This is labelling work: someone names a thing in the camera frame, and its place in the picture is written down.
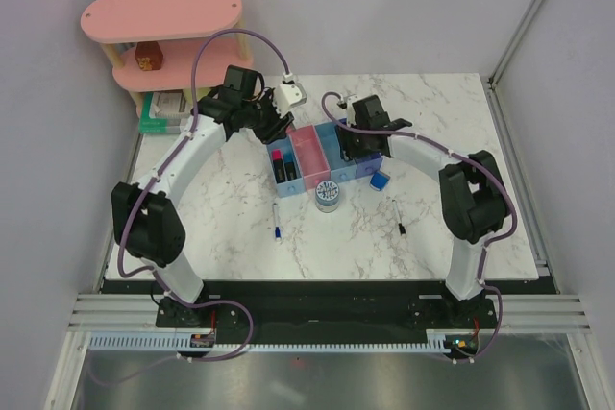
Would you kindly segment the pink cap black highlighter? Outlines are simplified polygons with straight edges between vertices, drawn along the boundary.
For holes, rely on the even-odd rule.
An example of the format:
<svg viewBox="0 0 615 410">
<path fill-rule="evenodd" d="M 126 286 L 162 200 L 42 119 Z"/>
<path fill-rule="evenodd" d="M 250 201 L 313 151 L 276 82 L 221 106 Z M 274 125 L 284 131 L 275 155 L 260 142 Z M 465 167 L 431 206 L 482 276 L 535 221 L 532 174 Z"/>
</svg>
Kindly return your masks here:
<svg viewBox="0 0 615 410">
<path fill-rule="evenodd" d="M 283 183 L 286 181 L 284 162 L 283 162 L 283 154 L 281 150 L 273 150 L 271 153 L 272 157 L 272 165 L 274 171 L 274 177 L 276 183 Z"/>
</svg>

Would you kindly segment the blue cap black highlighter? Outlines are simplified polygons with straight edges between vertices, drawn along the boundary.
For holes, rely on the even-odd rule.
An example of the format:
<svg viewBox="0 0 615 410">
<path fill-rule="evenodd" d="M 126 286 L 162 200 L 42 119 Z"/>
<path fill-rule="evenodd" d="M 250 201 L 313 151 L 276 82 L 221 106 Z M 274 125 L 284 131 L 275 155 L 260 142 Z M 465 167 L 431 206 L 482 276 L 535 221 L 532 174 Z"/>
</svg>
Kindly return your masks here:
<svg viewBox="0 0 615 410">
<path fill-rule="evenodd" d="M 296 159 L 291 153 L 286 153 L 283 156 L 283 167 L 285 177 L 288 181 L 294 181 L 300 177 L 300 171 L 298 170 Z"/>
</svg>

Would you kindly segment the purple plastic drawer box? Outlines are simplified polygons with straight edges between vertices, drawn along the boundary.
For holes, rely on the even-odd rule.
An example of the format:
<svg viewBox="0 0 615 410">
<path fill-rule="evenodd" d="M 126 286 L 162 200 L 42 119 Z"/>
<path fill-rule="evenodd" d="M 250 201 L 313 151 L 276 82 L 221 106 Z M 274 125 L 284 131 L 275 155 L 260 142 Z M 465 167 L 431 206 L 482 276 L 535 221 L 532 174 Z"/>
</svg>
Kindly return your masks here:
<svg viewBox="0 0 615 410">
<path fill-rule="evenodd" d="M 358 157 L 358 142 L 361 135 L 346 129 L 336 128 L 336 135 L 340 147 L 340 159 L 346 164 L 346 171 L 340 175 L 342 181 L 353 181 L 364 177 L 371 177 L 382 164 L 379 153 L 371 153 L 366 157 Z"/>
</svg>

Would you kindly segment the pink plastic drawer box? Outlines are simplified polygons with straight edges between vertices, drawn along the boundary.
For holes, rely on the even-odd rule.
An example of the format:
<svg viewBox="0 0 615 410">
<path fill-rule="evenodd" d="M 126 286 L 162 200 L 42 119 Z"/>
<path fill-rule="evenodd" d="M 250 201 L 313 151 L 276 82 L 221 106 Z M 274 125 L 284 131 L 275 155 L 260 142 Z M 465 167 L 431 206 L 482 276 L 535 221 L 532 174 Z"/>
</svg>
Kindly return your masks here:
<svg viewBox="0 0 615 410">
<path fill-rule="evenodd" d="M 306 190 L 314 189 L 321 181 L 331 178 L 331 169 L 313 125 L 289 133 Z"/>
</svg>

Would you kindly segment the blue and grey eraser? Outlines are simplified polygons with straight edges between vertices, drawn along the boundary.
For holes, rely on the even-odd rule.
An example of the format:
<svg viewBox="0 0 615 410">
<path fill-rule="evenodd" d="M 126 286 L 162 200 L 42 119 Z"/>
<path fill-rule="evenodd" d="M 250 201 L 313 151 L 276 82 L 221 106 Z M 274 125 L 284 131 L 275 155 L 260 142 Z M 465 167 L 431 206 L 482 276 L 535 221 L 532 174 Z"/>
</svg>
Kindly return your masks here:
<svg viewBox="0 0 615 410">
<path fill-rule="evenodd" d="M 372 189 L 376 191 L 383 191 L 390 181 L 390 176 L 382 171 L 376 171 L 369 182 Z"/>
</svg>

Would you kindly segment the light blue end drawer box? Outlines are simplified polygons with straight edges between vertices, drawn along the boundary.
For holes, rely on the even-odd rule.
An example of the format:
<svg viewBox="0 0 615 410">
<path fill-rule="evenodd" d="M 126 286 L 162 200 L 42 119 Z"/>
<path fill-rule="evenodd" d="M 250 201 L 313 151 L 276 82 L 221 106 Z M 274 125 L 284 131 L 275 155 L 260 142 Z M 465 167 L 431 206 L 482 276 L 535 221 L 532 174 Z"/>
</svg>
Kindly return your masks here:
<svg viewBox="0 0 615 410">
<path fill-rule="evenodd" d="M 266 146 L 277 194 L 280 198 L 306 192 L 306 186 L 289 137 Z"/>
</svg>

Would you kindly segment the blue round cleaning gel jar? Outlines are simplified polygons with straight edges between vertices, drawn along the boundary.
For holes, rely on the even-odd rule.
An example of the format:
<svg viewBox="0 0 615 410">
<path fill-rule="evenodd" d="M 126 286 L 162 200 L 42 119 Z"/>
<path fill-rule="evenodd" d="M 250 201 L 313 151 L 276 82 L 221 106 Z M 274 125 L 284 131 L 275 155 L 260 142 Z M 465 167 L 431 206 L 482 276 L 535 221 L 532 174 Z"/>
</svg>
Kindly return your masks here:
<svg viewBox="0 0 615 410">
<path fill-rule="evenodd" d="M 320 211 L 324 213 L 336 211 L 340 203 L 340 187 L 335 181 L 320 181 L 314 189 L 314 197 Z"/>
</svg>

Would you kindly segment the white pen black cap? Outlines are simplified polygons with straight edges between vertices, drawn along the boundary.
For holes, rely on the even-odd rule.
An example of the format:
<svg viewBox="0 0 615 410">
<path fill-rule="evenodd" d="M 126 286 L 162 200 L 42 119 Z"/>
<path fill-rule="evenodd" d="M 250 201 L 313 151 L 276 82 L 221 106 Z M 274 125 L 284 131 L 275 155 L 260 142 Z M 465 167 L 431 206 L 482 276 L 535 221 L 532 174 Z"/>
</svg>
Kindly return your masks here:
<svg viewBox="0 0 615 410">
<path fill-rule="evenodd" d="M 395 215 L 396 215 L 398 231 L 399 231 L 399 233 L 400 233 L 400 235 L 402 237 L 406 237 L 406 228 L 405 228 L 404 223 L 403 223 L 403 216 L 402 216 L 402 213 L 401 213 L 401 211 L 399 209 L 398 202 L 395 199 L 392 199 L 391 202 L 393 204 L 393 209 L 394 209 Z"/>
</svg>

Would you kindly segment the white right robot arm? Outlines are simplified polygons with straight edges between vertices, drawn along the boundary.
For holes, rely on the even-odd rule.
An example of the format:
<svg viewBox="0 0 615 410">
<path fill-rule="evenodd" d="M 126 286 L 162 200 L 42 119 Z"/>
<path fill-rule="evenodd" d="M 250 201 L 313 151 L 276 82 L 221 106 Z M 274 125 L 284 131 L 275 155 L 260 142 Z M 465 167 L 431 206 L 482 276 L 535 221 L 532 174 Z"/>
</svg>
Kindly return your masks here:
<svg viewBox="0 0 615 410">
<path fill-rule="evenodd" d="M 439 187 L 443 221 L 453 236 L 452 259 L 445 286 L 450 297 L 440 303 L 449 326 L 464 326 L 475 315 L 472 298 L 484 289 L 488 246 L 509 234 L 497 233 L 507 217 L 512 230 L 517 215 L 494 156 L 485 150 L 459 154 L 419 133 L 411 123 L 392 120 L 378 96 L 341 97 L 337 102 L 346 120 L 336 124 L 341 156 L 347 160 L 380 154 L 411 167 Z"/>
</svg>

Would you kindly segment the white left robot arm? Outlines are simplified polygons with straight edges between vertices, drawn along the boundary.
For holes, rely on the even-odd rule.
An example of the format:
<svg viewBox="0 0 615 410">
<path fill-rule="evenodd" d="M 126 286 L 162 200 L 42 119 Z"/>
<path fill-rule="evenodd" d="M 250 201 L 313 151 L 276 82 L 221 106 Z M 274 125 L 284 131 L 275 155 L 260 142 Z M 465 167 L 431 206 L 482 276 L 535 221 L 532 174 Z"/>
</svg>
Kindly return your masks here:
<svg viewBox="0 0 615 410">
<path fill-rule="evenodd" d="M 176 206 L 203 164 L 235 133 L 250 130 L 264 145 L 286 137 L 294 121 L 290 109 L 306 94 L 293 74 L 256 93 L 263 81 L 255 70 L 229 66 L 223 84 L 196 101 L 165 157 L 139 181 L 119 182 L 111 192 L 118 253 L 143 261 L 144 270 L 179 301 L 178 316 L 189 326 L 206 323 L 211 305 L 201 298 L 204 282 L 184 254 L 186 233 Z"/>
</svg>

